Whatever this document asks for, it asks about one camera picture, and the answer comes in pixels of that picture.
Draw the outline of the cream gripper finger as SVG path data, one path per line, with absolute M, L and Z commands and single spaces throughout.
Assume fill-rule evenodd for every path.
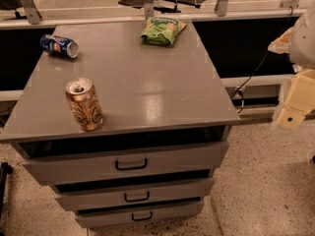
M 288 54 L 291 34 L 292 28 L 287 29 L 281 36 L 269 44 L 268 50 L 277 54 Z
M 276 124 L 283 129 L 296 129 L 314 109 L 315 71 L 307 69 L 289 81 Z

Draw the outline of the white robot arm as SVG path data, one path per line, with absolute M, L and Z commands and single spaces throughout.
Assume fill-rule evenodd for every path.
M 281 86 L 280 103 L 273 120 L 278 127 L 296 129 L 315 109 L 315 2 L 268 46 L 277 54 L 286 53 L 295 75 Z

